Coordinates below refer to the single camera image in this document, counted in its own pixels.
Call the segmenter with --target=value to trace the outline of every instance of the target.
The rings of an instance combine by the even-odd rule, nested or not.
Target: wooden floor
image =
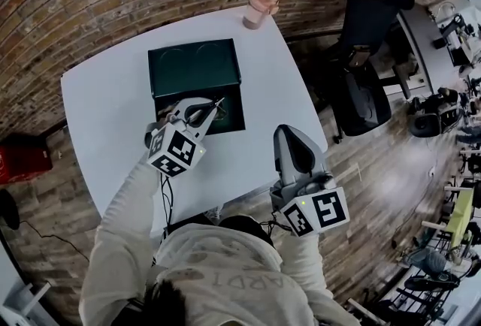
[[[384,126],[360,137],[334,144],[334,118],[330,109],[319,118],[328,138],[328,165],[346,192],[351,222],[321,236],[328,287],[343,303],[362,298],[369,288],[383,289],[398,272],[398,251],[392,238],[408,244],[418,234],[423,219],[435,219],[443,199],[443,185],[455,167],[454,132],[419,139],[407,132],[404,104],[393,105],[393,117]],[[88,194],[68,130],[49,138],[54,169],[30,183],[10,186],[22,220],[43,235],[56,234],[71,241],[89,256],[99,215]],[[435,167],[434,177],[428,172]],[[224,216],[270,216],[267,194],[234,201]],[[13,254],[33,283],[48,281],[47,299],[72,324],[80,324],[77,306],[87,269],[86,259],[71,245],[54,238],[40,238],[26,223],[19,231],[2,230]],[[284,235],[274,232],[278,244]]]

